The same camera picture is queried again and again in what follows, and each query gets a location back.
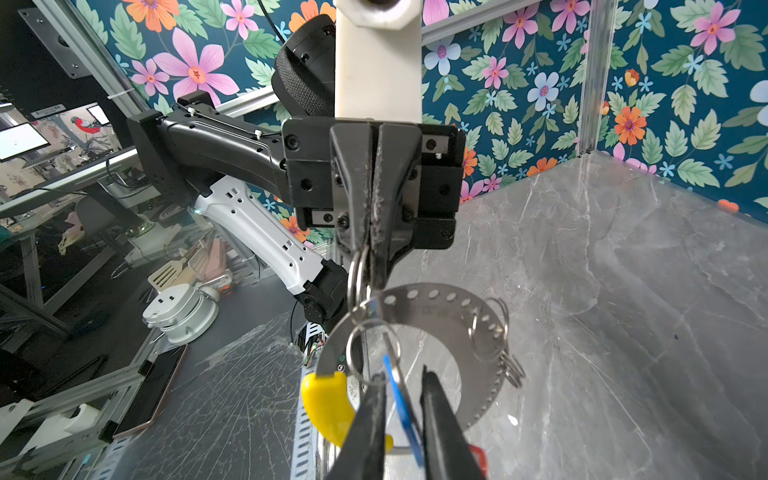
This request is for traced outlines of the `red-capped key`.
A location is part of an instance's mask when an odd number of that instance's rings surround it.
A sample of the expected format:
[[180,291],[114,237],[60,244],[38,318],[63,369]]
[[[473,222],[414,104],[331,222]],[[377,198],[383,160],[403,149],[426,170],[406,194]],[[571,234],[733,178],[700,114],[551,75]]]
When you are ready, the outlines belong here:
[[479,471],[481,472],[481,478],[488,478],[488,463],[485,451],[476,445],[469,445],[469,450],[475,460]]

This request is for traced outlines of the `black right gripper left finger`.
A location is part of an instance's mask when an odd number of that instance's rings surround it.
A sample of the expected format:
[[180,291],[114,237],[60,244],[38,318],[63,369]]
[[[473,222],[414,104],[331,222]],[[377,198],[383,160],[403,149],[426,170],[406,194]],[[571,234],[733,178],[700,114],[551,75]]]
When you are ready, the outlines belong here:
[[382,479],[386,456],[386,387],[369,386],[355,412],[340,453],[325,478]]

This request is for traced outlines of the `large keyring with yellow sleeve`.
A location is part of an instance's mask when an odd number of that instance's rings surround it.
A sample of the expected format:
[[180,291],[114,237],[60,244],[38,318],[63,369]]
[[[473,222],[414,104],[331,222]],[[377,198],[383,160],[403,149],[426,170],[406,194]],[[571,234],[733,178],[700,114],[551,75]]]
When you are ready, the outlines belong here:
[[526,374],[509,348],[509,309],[457,286],[412,283],[390,288],[354,308],[320,348],[301,385],[312,426],[341,446],[357,406],[348,391],[376,385],[373,374],[391,364],[400,390],[416,389],[417,368],[448,380],[448,401],[468,430],[495,404],[504,383],[515,388]]

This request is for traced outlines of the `blue-capped key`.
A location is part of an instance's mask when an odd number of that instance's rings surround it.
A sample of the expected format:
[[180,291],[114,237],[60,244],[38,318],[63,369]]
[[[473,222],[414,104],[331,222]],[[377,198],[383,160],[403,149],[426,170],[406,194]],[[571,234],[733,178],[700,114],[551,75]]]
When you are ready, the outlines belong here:
[[423,469],[426,465],[424,447],[421,441],[421,427],[416,418],[413,402],[408,392],[404,375],[402,374],[398,348],[394,333],[385,333],[383,341],[386,348],[384,356],[384,366],[387,373],[387,379],[392,389],[392,398],[394,409],[397,412],[400,426],[407,439],[405,446],[394,445],[390,450],[390,455],[410,456],[414,459],[418,468]]

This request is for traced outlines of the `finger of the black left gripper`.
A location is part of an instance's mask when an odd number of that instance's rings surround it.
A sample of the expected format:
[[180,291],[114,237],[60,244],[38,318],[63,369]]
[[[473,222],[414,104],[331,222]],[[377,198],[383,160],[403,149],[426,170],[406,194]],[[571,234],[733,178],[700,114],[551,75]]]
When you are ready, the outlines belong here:
[[399,218],[403,189],[421,155],[421,129],[416,124],[382,123],[378,127],[370,196],[370,286],[382,290],[388,281],[390,244]]
[[329,132],[335,229],[345,252],[370,251],[376,127],[375,122],[339,122]]

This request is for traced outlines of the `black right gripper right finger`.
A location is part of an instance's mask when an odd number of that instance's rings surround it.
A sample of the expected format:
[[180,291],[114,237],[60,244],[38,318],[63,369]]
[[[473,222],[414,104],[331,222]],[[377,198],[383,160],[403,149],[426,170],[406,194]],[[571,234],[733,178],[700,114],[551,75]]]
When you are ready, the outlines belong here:
[[422,372],[420,405],[426,478],[482,479],[439,377],[426,367]]

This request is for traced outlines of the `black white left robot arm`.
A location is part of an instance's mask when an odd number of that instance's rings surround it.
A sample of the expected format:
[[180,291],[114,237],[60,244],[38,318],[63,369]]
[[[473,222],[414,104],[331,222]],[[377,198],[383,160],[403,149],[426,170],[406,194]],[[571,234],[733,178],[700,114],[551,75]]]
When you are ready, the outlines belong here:
[[242,242],[326,332],[410,251],[451,246],[466,144],[454,126],[336,118],[334,54],[325,14],[280,48],[279,131],[222,114],[201,90],[129,122],[153,186]]

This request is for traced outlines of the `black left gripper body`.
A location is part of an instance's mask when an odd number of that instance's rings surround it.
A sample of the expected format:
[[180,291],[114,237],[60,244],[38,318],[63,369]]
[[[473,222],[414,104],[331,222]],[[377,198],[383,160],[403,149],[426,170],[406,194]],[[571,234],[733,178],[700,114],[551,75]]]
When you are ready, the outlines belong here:
[[[335,229],[332,195],[330,128],[339,122],[381,122],[297,117],[282,126],[291,204],[301,228]],[[421,155],[403,189],[401,211],[392,233],[394,249],[446,249],[456,228],[463,176],[465,134],[456,127],[416,124]]]

